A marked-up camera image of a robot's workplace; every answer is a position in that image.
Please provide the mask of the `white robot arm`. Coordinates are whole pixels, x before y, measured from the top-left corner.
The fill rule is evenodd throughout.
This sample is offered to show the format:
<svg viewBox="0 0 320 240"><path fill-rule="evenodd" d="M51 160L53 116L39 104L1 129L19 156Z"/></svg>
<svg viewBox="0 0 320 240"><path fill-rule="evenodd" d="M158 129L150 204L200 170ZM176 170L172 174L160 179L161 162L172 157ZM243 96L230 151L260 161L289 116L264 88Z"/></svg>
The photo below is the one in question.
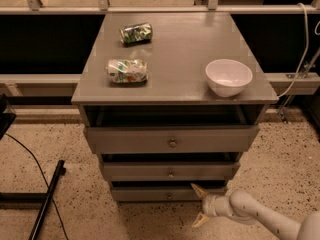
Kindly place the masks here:
<svg viewBox="0 0 320 240"><path fill-rule="evenodd" d="M279 240L320 240L320 211L311 213L299 223L264 206L245 191L218 196L197 184L191 186L202 200L202 211L192 224L194 228L211 218L226 217L247 225L259 222Z"/></svg>

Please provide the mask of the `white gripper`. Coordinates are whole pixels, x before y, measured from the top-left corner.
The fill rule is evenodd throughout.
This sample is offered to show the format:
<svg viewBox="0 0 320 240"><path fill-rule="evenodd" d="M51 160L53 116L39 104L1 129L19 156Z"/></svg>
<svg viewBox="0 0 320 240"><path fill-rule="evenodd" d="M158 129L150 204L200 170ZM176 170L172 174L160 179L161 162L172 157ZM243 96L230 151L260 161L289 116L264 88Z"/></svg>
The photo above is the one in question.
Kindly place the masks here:
<svg viewBox="0 0 320 240"><path fill-rule="evenodd" d="M192 183L191 187L196 195L202 199L202 213L199 213L192 224L193 228L199 228L213 217L227 217L232 218L235 216L234 209L232 208L228 196L218 196L209 193L208 190Z"/></svg>

